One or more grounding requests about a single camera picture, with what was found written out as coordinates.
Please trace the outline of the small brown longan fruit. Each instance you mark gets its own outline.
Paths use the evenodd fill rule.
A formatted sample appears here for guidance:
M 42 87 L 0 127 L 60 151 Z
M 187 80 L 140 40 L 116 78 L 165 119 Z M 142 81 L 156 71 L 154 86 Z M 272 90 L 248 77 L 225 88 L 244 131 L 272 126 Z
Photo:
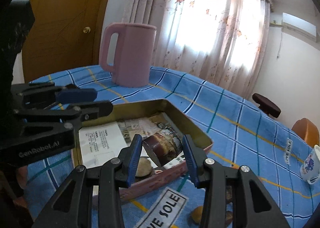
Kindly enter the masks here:
M 194 208 L 190 216 L 195 224 L 200 224 L 202 219 L 203 206 L 198 206 Z

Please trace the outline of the dark brown date piece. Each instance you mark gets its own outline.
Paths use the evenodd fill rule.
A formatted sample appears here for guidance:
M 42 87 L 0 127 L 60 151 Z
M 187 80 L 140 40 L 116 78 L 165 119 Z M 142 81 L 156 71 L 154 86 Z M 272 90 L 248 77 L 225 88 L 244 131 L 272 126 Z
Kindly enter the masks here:
M 226 204 L 230 204 L 233 201 L 233 195 L 232 195 L 232 187 L 227 186 L 226 187 Z M 225 227 L 228 227 L 233 220 L 233 212 L 227 210 L 226 211 L 226 218 L 225 218 Z

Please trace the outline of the pink metal tin box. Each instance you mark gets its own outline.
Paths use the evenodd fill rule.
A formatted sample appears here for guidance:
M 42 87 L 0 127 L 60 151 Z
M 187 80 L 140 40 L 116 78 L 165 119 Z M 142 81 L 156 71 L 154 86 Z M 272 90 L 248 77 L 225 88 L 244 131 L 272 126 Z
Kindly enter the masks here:
M 117 104 L 111 110 L 103 106 L 103 110 L 103 114 L 85 114 L 72 150 L 73 166 L 102 166 L 129 146 L 134 135 L 141 135 L 140 164 L 131 187 L 120 190 L 123 200 L 157 190 L 186 173 L 185 134 L 205 152 L 212 148 L 212 140 L 165 99 Z

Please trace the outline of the printed paper liner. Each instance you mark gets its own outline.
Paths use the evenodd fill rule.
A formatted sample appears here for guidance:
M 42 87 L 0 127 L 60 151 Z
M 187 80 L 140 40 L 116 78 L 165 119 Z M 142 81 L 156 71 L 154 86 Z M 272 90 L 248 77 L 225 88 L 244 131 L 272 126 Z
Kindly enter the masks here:
M 108 160 L 119 155 L 120 150 L 131 145 L 133 137 L 139 134 L 142 141 L 160 129 L 171 127 L 183 138 L 183 134 L 169 118 L 162 112 L 151 117 L 114 121 L 98 126 L 83 127 L 79 131 L 79 143 L 73 153 L 74 163 L 84 164 L 87 168 L 101 166 Z M 162 167 L 158 167 L 148 156 L 142 145 L 141 157 L 147 158 L 153 169 L 170 169 L 184 162 L 182 152 Z

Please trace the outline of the pink electric kettle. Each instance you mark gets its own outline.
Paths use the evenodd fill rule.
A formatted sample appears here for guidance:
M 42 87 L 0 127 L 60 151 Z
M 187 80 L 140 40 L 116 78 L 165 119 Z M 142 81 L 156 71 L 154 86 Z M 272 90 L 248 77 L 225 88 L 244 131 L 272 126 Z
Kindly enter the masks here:
M 143 87 L 149 82 L 157 28 L 138 23 L 112 23 L 105 30 L 99 52 L 100 67 L 112 73 L 112 82 L 124 87 Z M 111 37 L 117 34 L 112 65 L 107 63 Z

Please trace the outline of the dark round stool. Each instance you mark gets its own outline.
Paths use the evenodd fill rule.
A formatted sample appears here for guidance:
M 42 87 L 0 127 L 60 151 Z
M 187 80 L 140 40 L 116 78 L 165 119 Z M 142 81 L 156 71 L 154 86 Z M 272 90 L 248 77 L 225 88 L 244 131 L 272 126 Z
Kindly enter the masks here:
M 280 116 L 281 109 L 275 103 L 270 101 L 270 99 L 258 93 L 254 93 L 252 95 L 252 99 L 254 102 L 259 104 L 259 109 L 261 109 L 266 115 L 274 118 L 278 118 Z

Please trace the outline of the wooden door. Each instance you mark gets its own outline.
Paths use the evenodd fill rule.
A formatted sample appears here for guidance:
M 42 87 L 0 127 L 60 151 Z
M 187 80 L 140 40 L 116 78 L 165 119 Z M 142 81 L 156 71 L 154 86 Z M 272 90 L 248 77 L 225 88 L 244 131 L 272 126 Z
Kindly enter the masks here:
M 22 49 L 24 80 L 98 64 L 108 0 L 30 0 L 35 16 Z

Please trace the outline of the white floral mug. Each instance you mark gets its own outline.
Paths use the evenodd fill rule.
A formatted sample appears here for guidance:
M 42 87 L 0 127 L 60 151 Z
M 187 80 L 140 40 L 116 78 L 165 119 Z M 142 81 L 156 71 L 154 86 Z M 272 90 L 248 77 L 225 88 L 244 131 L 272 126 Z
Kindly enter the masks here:
M 300 175 L 304 181 L 309 185 L 315 184 L 319 181 L 319 146 L 315 145 L 308 155 L 302 166 L 300 167 Z

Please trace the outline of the floral sheer curtain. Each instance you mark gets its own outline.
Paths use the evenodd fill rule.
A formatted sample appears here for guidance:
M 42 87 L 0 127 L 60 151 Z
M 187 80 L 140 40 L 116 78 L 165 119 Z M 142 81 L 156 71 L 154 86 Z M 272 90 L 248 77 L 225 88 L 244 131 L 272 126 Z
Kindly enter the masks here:
M 123 21 L 157 29 L 151 63 L 249 98 L 263 62 L 271 0 L 126 0 Z

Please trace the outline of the white air conditioner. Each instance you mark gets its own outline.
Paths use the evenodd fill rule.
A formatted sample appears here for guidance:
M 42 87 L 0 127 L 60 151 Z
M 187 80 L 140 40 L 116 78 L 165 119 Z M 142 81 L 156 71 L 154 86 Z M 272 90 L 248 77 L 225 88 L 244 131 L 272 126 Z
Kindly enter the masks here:
M 282 25 L 288 30 L 295 31 L 314 42 L 317 42 L 317 28 L 312 23 L 292 14 L 283 13 Z

